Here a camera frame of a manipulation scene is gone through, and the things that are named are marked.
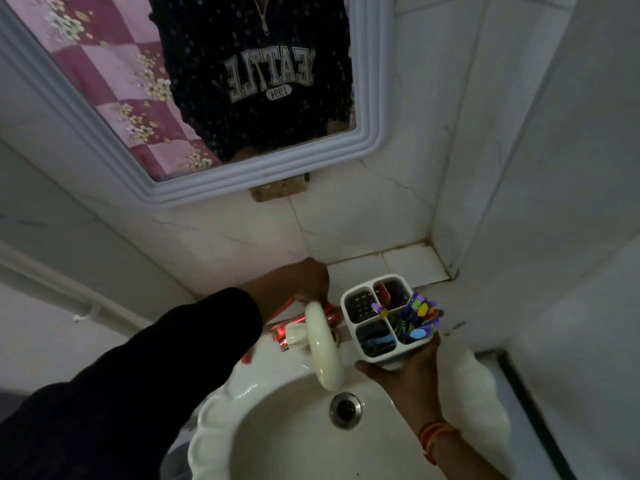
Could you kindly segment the person's left hand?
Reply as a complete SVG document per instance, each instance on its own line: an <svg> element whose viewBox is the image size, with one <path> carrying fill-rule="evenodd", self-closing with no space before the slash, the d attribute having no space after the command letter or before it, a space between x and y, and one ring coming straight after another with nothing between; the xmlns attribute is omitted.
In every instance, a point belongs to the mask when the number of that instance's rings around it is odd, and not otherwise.
<svg viewBox="0 0 640 480"><path fill-rule="evenodd" d="M316 301L322 306L329 302L330 275L328 266L314 258L280 267L266 277L264 302L260 305L264 316L276 315L291 299L303 303Z"/></svg>

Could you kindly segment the white compartment organizer caddy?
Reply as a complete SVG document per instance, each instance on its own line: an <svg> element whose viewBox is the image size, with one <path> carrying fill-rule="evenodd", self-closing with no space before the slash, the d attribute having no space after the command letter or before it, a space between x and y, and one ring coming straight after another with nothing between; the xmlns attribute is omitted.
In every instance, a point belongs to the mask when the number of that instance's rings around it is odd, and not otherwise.
<svg viewBox="0 0 640 480"><path fill-rule="evenodd" d="M416 292L411 288L411 286L409 286L404 277L398 274L388 274L357 285L356 287L346 291L342 295L340 300L340 306L345 322L347 323L348 330L356 345L356 349L362 357L362 360L380 366L389 365L405 359L414 350L420 348L430 341L430 339L426 339L409 345L401 344L398 339L396 339L396 336L392 331L388 321L386 319L380 318L380 316L375 313L375 311L373 311L373 309L371 308L371 304L373 302L376 302L380 305L374 293L373 286L376 282L386 280L392 280L396 288L397 307L388 309L389 311L393 311L400 306L404 306L407 303L408 299L413 295L413 293ZM396 339L396 348L395 350L384 355L373 358L366 357L360 346L360 340L364 339L368 335L377 333L380 333L382 335L387 333L392 334Z"/></svg>

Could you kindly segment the person's right forearm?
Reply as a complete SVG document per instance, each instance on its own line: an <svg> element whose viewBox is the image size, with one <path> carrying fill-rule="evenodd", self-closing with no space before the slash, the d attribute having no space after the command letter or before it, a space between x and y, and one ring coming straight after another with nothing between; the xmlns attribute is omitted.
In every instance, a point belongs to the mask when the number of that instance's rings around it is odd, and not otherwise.
<svg viewBox="0 0 640 480"><path fill-rule="evenodd" d="M447 480L508 480L507 476L480 455L461 435L437 437L433 456Z"/></svg>

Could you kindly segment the person's left forearm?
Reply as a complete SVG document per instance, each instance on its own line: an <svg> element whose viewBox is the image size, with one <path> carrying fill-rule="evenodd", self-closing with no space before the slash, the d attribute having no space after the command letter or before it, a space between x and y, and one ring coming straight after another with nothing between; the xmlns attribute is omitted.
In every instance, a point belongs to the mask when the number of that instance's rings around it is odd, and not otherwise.
<svg viewBox="0 0 640 480"><path fill-rule="evenodd" d="M166 313L0 423L0 480L158 480L195 407L294 295L275 275Z"/></svg>

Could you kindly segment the bunch of colourful toothbrushes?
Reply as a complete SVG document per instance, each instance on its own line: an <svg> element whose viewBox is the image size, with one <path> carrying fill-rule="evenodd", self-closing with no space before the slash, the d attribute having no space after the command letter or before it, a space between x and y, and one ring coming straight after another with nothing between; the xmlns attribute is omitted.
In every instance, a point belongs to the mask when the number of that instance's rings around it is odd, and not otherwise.
<svg viewBox="0 0 640 480"><path fill-rule="evenodd" d="M420 340L432 338L440 328L440 319L444 311L436 307L436 303L414 292L404 306L389 311L373 302L371 308L380 318L386 319L396 339L409 345Z"/></svg>

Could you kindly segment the blue item in caddy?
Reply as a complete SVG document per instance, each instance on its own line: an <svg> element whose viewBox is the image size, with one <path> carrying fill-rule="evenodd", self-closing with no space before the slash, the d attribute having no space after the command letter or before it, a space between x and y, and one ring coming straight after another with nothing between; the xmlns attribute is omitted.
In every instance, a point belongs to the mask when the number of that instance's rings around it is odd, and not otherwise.
<svg viewBox="0 0 640 480"><path fill-rule="evenodd" d="M366 357L377 357L387 354L396 348L396 339L390 333L368 335L360 340L360 346Z"/></svg>

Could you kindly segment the red orange wrist thread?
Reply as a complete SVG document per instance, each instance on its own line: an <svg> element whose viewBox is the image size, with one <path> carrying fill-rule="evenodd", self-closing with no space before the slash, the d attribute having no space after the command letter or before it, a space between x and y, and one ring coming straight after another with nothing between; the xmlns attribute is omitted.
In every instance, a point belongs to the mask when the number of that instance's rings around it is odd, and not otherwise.
<svg viewBox="0 0 640 480"><path fill-rule="evenodd" d="M418 439L423 455L430 464L437 466L436 459L433 456L436 438L448 434L460 436L460 430L445 421L431 422L421 428Z"/></svg>

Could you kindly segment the metal sink drain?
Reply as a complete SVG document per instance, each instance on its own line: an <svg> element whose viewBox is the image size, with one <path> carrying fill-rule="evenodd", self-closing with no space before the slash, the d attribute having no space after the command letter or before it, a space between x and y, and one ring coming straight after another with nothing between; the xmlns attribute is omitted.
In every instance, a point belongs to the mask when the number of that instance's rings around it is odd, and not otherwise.
<svg viewBox="0 0 640 480"><path fill-rule="evenodd" d="M357 427L363 413L363 405L350 392L341 392L330 403L331 423L338 429L349 431Z"/></svg>

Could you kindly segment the white faucet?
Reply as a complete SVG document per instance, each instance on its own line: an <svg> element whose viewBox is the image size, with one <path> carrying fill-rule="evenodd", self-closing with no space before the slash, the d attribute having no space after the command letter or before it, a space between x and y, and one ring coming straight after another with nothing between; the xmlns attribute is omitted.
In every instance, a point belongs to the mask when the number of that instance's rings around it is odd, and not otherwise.
<svg viewBox="0 0 640 480"><path fill-rule="evenodd" d="M337 392L343 387L346 368L319 302L310 301L307 304L304 322L292 322L287 325L285 339L290 349L305 346L309 348L316 377L325 390Z"/></svg>

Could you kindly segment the red silver toothpaste tube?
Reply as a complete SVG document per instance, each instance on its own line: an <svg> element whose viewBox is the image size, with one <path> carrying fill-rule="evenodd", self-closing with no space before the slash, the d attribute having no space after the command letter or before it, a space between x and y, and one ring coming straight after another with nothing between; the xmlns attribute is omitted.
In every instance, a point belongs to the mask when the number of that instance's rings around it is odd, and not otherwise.
<svg viewBox="0 0 640 480"><path fill-rule="evenodd" d="M274 324L270 329L269 329L269 333L271 334L271 338L273 339L273 341L275 343L278 344L279 349L281 352L285 352L288 351L290 349L290 346L288 345L288 341L286 338L286 330L289 327L289 325L291 324L301 324L301 323L305 323L305 318L303 315L300 315L298 317L295 317L293 319L290 319L288 321L281 321L281 322L277 322L276 324ZM253 353L254 353L254 349L255 346L252 346L247 353L245 353L242 358L240 363L242 364L250 364L252 362L252 357L253 357Z"/></svg>

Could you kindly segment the white ceramic sink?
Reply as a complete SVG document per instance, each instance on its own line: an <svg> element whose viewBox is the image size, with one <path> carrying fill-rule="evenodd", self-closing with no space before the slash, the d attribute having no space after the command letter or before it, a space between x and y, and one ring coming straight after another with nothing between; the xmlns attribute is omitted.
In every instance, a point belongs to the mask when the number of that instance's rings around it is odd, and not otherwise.
<svg viewBox="0 0 640 480"><path fill-rule="evenodd" d="M322 387L302 351L279 352L267 337L198 414L188 461L194 480L445 480L423 456L388 395L354 369L352 342L339 348L346 380ZM341 392L363 405L356 428L330 420Z"/></svg>

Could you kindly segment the black door frame strip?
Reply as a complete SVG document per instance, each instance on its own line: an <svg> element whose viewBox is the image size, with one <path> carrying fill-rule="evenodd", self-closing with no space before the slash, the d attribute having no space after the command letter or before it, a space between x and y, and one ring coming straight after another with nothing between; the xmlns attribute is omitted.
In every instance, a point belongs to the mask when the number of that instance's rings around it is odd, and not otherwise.
<svg viewBox="0 0 640 480"><path fill-rule="evenodd" d="M507 450L512 479L578 480L509 354L494 349L475 357L491 371L511 421Z"/></svg>

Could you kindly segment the white framed wall mirror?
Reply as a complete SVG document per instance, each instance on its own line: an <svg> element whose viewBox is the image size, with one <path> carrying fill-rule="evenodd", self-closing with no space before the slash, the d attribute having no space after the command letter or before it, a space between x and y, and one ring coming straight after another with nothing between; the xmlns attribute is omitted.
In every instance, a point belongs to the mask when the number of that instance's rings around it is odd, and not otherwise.
<svg viewBox="0 0 640 480"><path fill-rule="evenodd" d="M153 180L134 162L124 143L56 67L5 0L0 0L0 68L15 70L18 80L43 99L54 122L89 149L88 156L64 150L50 162L37 157L37 167L45 172L57 169L81 183L101 184L109 196L128 206L169 209L360 159L377 150L389 126L394 2L349 0L355 51L355 129L164 182Z"/></svg>

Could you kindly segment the brown mirror bracket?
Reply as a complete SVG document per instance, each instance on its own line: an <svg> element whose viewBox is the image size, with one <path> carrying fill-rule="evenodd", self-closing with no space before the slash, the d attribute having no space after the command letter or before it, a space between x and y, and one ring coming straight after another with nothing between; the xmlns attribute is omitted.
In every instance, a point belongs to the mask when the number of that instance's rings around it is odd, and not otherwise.
<svg viewBox="0 0 640 480"><path fill-rule="evenodd" d="M304 193L308 190L310 173L277 180L269 184L259 185L249 189L252 200L257 203L288 198L292 195Z"/></svg>

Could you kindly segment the white wall pipe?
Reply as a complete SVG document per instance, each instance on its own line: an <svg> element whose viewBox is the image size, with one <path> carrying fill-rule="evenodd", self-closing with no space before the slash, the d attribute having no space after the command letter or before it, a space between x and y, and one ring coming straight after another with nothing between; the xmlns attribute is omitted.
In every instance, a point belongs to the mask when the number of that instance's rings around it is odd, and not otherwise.
<svg viewBox="0 0 640 480"><path fill-rule="evenodd" d="M55 306L74 322L92 322L130 338L152 321L132 312L0 240L0 284Z"/></svg>

